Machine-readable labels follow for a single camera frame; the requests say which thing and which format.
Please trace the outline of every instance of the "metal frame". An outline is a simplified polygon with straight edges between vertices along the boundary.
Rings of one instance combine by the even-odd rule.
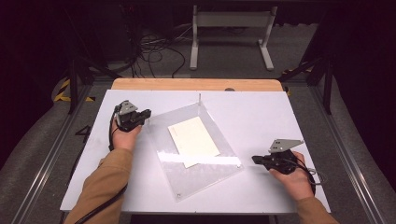
[[[78,111],[80,110],[82,104],[84,103],[84,99],[87,97],[88,93],[91,90],[91,86],[84,86],[80,96],[79,103],[76,105],[76,109],[73,111],[71,115],[68,115],[64,121],[64,124],[58,133],[58,136],[55,139],[47,158],[44,160],[40,170],[35,176],[35,180],[32,183],[32,186],[29,188],[23,202],[18,209],[18,212],[15,214],[11,223],[25,223],[27,218],[35,206],[35,202],[38,200],[40,196],[41,190],[46,185],[48,178],[50,177],[50,173],[58,160],[59,154],[61,153],[62,147],[64,145],[65,138],[75,120]]]
[[[265,35],[259,39],[259,47],[265,66],[269,71],[274,70],[268,52],[267,44],[274,24],[277,7],[272,7],[271,11],[260,12],[208,12],[198,11],[197,6],[193,7],[192,12],[192,47],[190,69],[198,68],[198,27],[263,27]]]
[[[317,87],[309,87],[309,90],[311,91],[314,100],[321,108],[321,114],[328,124],[337,145],[336,149],[338,155],[340,156],[341,162],[346,168],[346,172],[349,175],[350,181],[356,190],[359,199],[361,200],[361,205],[363,206],[370,223],[387,223],[387,221],[381,215],[379,208],[375,204],[373,193],[370,191],[369,186],[364,179],[363,174],[361,173],[359,165],[356,163],[349,148],[347,148],[347,145],[344,144],[334,119],[331,115],[327,114],[327,111],[322,106],[320,106],[322,101],[321,93]]]

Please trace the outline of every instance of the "forearm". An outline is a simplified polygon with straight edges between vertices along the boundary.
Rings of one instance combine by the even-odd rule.
[[[99,167],[85,180],[78,202],[67,216],[65,223],[76,223],[93,209],[119,193],[128,183],[132,157],[132,153],[128,150],[114,149],[111,151],[101,161]],[[86,223],[118,223],[122,202],[123,196]]]
[[[297,213],[302,224],[336,224],[338,223],[315,197],[297,201]]]

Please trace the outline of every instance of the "metal rail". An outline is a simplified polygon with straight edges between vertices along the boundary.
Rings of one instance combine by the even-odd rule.
[[[14,223],[25,223],[27,218],[29,217],[30,213],[35,206],[35,202],[37,201],[38,197],[40,196],[41,190],[44,188],[48,178],[50,177],[50,173],[52,171],[55,162],[57,161],[59,154],[62,150],[62,146],[64,145],[64,139],[66,138],[67,133],[73,121],[80,110],[82,103],[84,102],[85,98],[88,96],[88,93],[91,89],[91,86],[83,86],[82,91],[78,97],[78,105],[74,112],[68,115],[64,121],[64,124],[53,143],[47,158],[44,160],[40,170],[38,171],[37,175],[35,176],[35,180],[33,181],[32,186],[30,187],[29,191],[27,192],[23,202],[21,203],[18,212],[16,213],[15,217],[12,220],[12,224]]]
[[[334,119],[331,115],[327,114],[324,107],[322,106],[322,96],[319,92],[319,89],[317,87],[309,87],[309,90],[311,91],[314,100],[318,104],[318,107],[320,107],[321,114],[332,132],[337,145],[337,152],[346,168],[346,172],[349,175],[350,181],[352,182],[352,185],[356,190],[359,199],[361,200],[361,204],[367,214],[367,217],[371,223],[387,223],[375,204],[372,192],[370,191],[369,186],[367,185],[367,182],[361,173],[361,169],[353,158],[353,155],[350,153],[349,148],[347,148],[346,144],[344,144]]]

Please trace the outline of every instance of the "plastic sheet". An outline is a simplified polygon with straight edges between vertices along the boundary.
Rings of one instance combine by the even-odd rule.
[[[201,119],[218,148],[218,156],[179,155],[168,127],[196,117]],[[210,117],[203,102],[155,116],[149,120],[148,129],[177,202],[243,170],[241,161],[234,154],[216,122]],[[197,164],[186,168],[184,162],[191,160]]]

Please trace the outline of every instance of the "person's right hand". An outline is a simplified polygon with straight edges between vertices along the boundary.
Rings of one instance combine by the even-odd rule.
[[[305,162],[303,154],[296,151],[293,151],[293,154],[300,161]],[[311,189],[311,184],[309,183],[308,174],[303,169],[296,168],[296,170],[289,175],[283,175],[275,169],[270,169],[270,174],[273,175],[285,186],[289,195],[295,201],[299,201],[304,198],[314,197],[314,193]]]

